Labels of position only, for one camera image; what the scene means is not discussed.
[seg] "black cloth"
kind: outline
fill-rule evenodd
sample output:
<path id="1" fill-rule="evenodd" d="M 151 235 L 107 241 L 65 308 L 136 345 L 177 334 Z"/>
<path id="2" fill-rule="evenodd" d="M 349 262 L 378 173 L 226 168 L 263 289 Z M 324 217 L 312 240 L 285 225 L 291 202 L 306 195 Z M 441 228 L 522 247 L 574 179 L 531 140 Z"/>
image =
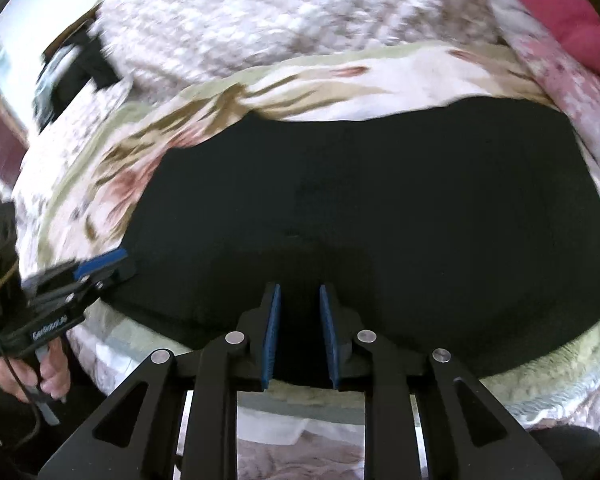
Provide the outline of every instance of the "black cloth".
<path id="1" fill-rule="evenodd" d="M 600 449 L 600 435 L 589 428 L 555 426 L 530 434 L 560 468 L 564 480 L 580 478 Z"/>
<path id="2" fill-rule="evenodd" d="M 248 114 L 169 150 L 122 245 L 115 308 L 200 348 L 282 286 L 274 375 L 328 386 L 318 286 L 370 329 L 479 376 L 600 320 L 600 199 L 568 119 L 469 98 L 362 122 Z"/>

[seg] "pink pillow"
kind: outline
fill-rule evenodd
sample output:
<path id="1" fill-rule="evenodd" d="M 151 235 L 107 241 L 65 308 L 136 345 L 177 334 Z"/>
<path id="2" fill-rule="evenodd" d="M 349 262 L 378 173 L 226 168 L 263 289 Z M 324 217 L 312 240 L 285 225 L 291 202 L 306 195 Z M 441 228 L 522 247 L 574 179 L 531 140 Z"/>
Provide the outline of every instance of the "pink pillow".
<path id="1" fill-rule="evenodd" d="M 520 0 L 584 66 L 600 74 L 600 17 L 588 0 Z"/>

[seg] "human hand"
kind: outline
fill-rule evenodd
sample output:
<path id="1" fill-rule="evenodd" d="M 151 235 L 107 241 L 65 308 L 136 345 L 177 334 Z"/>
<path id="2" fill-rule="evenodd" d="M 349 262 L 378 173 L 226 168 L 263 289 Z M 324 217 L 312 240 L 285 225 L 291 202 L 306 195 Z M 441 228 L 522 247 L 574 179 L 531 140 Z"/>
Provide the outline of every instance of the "human hand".
<path id="1" fill-rule="evenodd" d="M 9 361 L 22 384 L 25 386 L 36 386 L 38 384 L 38 377 L 33 368 L 19 359 L 9 359 Z M 49 343 L 49 352 L 40 363 L 40 376 L 42 377 L 40 389 L 54 399 L 64 397 L 69 392 L 71 387 L 69 363 L 66 355 L 64 355 L 62 342 L 59 338 Z M 0 387 L 21 402 L 29 402 L 2 357 L 0 357 Z"/>

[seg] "metal pin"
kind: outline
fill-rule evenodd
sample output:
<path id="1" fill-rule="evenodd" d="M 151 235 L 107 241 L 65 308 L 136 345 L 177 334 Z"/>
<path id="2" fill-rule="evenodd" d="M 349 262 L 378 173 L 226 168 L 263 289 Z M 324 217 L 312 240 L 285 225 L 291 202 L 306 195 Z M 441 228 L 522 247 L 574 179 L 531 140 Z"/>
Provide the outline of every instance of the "metal pin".
<path id="1" fill-rule="evenodd" d="M 229 332 L 226 336 L 224 336 L 224 340 L 230 345 L 237 345 L 244 341 L 244 334 L 234 330 L 233 332 Z"/>
<path id="2" fill-rule="evenodd" d="M 358 340 L 363 343 L 372 343 L 378 338 L 373 330 L 361 330 L 358 332 Z"/>
<path id="3" fill-rule="evenodd" d="M 451 361 L 451 352 L 444 348 L 436 348 L 431 355 L 439 363 L 448 363 Z"/>
<path id="4" fill-rule="evenodd" d="M 171 354 L 169 354 L 167 350 L 156 350 L 151 354 L 151 361 L 154 364 L 161 365 L 162 363 L 167 362 L 169 357 L 171 357 Z"/>

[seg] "bed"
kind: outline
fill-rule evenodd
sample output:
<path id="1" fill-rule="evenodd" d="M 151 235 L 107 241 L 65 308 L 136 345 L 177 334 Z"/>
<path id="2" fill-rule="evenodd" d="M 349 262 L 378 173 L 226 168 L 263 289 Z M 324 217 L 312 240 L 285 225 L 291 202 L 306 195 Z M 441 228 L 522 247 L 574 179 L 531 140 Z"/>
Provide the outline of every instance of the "bed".
<path id="1" fill-rule="evenodd" d="M 355 0 L 347 7 L 346 0 L 308 0 L 318 2 L 313 14 L 287 13 L 297 27 L 291 36 L 280 24 L 271 26 L 269 0 L 250 1 L 261 19 L 248 20 L 243 30 L 235 16 L 221 16 L 221 10 L 214 28 L 196 13 L 199 2 L 183 10 L 174 2 L 154 1 L 153 14 L 133 28 L 129 17 L 141 15 L 146 0 L 103 0 L 94 30 L 103 35 L 107 56 L 123 79 L 101 91 L 85 86 L 27 152 L 13 193 L 24 277 L 115 247 L 164 152 L 208 139 L 247 110 L 281 120 L 363 120 L 474 95 L 530 99 L 559 107 L 571 118 L 600 194 L 595 156 L 600 78 L 565 54 L 517 0 L 455 0 L 461 12 L 436 27 L 423 23 L 431 23 L 445 3 L 420 0 L 428 12 L 424 17 L 409 21 L 407 8 L 398 12 L 397 22 L 409 27 L 392 28 L 397 22 L 389 13 L 385 28 L 364 32 L 369 16 L 391 1 Z M 338 12 L 329 15 L 325 9 Z M 190 41 L 192 30 L 173 44 L 163 29 L 150 26 L 183 13 L 211 34 L 193 53 L 182 40 L 189 34 Z M 342 15 L 361 16 L 358 28 L 343 30 Z M 477 26 L 455 34 L 463 20 Z M 309 34 L 312 27 L 318 31 Z M 303 34 L 319 41 L 299 44 Z M 131 42 L 129 35 L 153 43 Z M 267 37 L 269 43 L 247 41 L 241 54 L 226 46 L 232 38 L 251 36 Z M 498 38 L 507 44 L 495 44 Z M 212 56 L 218 49 L 222 55 Z M 162 55 L 153 56 L 156 52 Z M 105 393 L 154 349 L 187 351 L 101 301 L 68 336 Z M 600 434 L 600 322 L 552 354 L 483 381 L 526 428 L 573 424 Z M 361 478 L 363 405 L 358 394 L 279 381 L 264 394 L 242 394 L 240 478 Z"/>

